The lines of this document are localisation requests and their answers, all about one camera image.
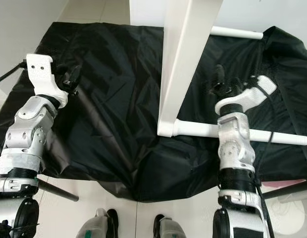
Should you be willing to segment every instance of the black cloth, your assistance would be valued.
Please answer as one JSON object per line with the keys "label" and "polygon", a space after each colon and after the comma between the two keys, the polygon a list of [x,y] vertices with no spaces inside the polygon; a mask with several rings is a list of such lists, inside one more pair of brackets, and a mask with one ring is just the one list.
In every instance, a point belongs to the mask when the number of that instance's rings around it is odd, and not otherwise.
{"label": "black cloth", "polygon": [[[156,135],[163,29],[106,23],[53,23],[36,53],[70,69],[81,65],[78,96],[70,96],[47,135],[42,173],[97,180],[117,197],[137,201],[180,199],[217,184],[218,139]],[[277,109],[266,100],[247,111],[250,127],[307,135],[307,50],[272,27],[262,40],[210,36],[185,100],[181,120],[217,123],[210,93],[217,64],[227,78],[270,77]],[[23,72],[0,112],[0,147],[14,114],[34,95]],[[265,143],[252,142],[260,157]],[[307,146],[271,144],[262,180],[307,178]]]}

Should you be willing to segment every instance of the wire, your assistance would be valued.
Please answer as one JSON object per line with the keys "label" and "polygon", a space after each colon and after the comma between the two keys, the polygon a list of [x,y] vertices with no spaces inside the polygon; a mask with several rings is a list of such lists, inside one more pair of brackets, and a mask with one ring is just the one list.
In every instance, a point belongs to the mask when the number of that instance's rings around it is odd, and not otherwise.
{"label": "wire", "polygon": [[[274,122],[275,122],[275,120],[276,120],[276,110],[275,110],[275,108],[274,108],[273,101],[272,101],[270,95],[267,94],[267,92],[266,92],[263,88],[261,88],[258,84],[256,85],[256,88],[258,88],[258,89],[268,98],[268,100],[269,100],[269,102],[270,102],[270,105],[271,105],[271,108],[272,108],[272,118],[273,118],[273,119],[272,119],[271,134],[270,134],[268,143],[266,144],[265,149],[264,149],[264,151],[263,151],[263,154],[262,154],[262,156],[259,158],[258,163],[257,163],[257,169],[256,169],[256,170],[259,172],[259,169],[260,169],[260,167],[261,167],[262,161],[263,161],[264,157],[266,156],[267,148],[270,146],[270,144],[271,144],[271,142],[272,142],[273,134],[274,134],[274,131],[275,131],[275,130],[274,130]],[[270,238],[274,238],[274,233],[273,233],[273,228],[272,228],[272,224],[271,224],[271,219],[270,219],[270,216],[269,216],[269,212],[268,212],[268,208],[267,208],[267,205],[266,205],[266,201],[265,201],[265,199],[264,199],[264,197],[263,197],[263,194],[262,194],[262,192],[261,192],[261,189],[260,189],[260,184],[259,184],[259,182],[256,182],[256,188],[257,188],[258,194],[259,194],[259,196],[260,196],[260,198],[261,198],[261,206],[262,206],[262,208],[263,208],[263,210],[264,210],[264,212],[265,212],[265,213],[264,213],[265,218],[267,219],[267,224],[268,224],[268,229],[269,229]]]}
{"label": "wire", "polygon": [[14,68],[12,68],[10,71],[8,71],[6,74],[4,74],[3,76],[0,77],[0,82],[2,82],[4,79],[6,79],[8,76],[10,76],[12,73],[14,73],[15,71],[17,71],[19,68],[25,68],[27,67],[26,62],[20,62],[17,66],[15,66]]}

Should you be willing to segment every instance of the white tiled floor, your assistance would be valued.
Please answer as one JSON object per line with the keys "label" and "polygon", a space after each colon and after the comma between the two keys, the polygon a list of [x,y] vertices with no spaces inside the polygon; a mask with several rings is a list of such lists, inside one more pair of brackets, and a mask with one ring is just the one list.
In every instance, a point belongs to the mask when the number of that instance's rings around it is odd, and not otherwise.
{"label": "white tiled floor", "polygon": [[[74,23],[108,22],[129,24],[128,0],[69,0],[59,21]],[[94,216],[97,208],[115,208],[119,215],[121,238],[152,238],[157,214],[172,217],[188,238],[210,238],[212,220],[217,204],[218,188],[189,199],[137,203],[116,198],[95,181],[40,179],[77,194],[73,202],[40,190],[35,199],[40,203],[40,225],[35,238],[74,238],[81,226]]]}

